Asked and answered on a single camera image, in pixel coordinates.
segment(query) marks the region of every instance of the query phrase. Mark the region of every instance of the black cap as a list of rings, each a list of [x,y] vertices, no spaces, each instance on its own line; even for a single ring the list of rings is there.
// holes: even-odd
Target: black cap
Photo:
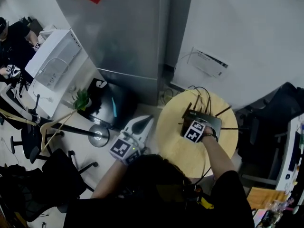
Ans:
[[[0,34],[3,32],[3,30],[6,27],[6,20],[2,17],[0,17]]]

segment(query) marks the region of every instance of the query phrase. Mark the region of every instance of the potted plant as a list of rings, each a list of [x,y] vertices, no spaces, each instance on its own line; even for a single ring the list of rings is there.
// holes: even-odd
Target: potted plant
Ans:
[[[77,110],[84,111],[87,107],[90,107],[92,104],[92,101],[86,89],[82,89],[82,90],[79,89],[77,91],[76,97],[74,98],[74,96],[72,95],[72,98],[73,100],[75,100],[73,106]]]

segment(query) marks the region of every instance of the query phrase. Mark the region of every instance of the round metal base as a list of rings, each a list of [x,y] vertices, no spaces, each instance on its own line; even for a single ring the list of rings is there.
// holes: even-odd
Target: round metal base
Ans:
[[[88,139],[93,146],[100,148],[104,147],[109,142],[110,132],[109,129],[107,129],[106,127],[101,125],[93,125],[89,131],[101,135],[100,137],[88,136]]]

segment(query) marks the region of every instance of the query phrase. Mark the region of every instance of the round wooden table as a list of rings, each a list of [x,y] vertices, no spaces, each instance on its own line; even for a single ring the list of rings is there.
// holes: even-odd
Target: round wooden table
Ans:
[[[202,95],[202,112],[208,101],[208,94],[205,90],[200,90]],[[214,116],[227,107],[222,98],[209,92],[211,98],[211,115]],[[197,100],[198,91],[188,90],[173,97],[162,110],[156,126],[156,137],[160,155],[177,165],[187,177],[199,178],[210,167],[207,151],[204,144],[193,143],[181,136],[183,119],[181,118],[190,102],[193,109]],[[196,110],[201,108],[201,101],[198,100]],[[222,127],[238,128],[237,120],[231,109],[218,116],[222,120]],[[231,158],[238,142],[238,130],[221,130],[219,144]]]

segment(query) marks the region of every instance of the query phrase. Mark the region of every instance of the silver refrigerator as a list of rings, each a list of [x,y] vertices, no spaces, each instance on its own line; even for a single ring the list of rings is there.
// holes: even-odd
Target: silver refrigerator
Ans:
[[[56,1],[103,77],[157,104],[170,0]]]

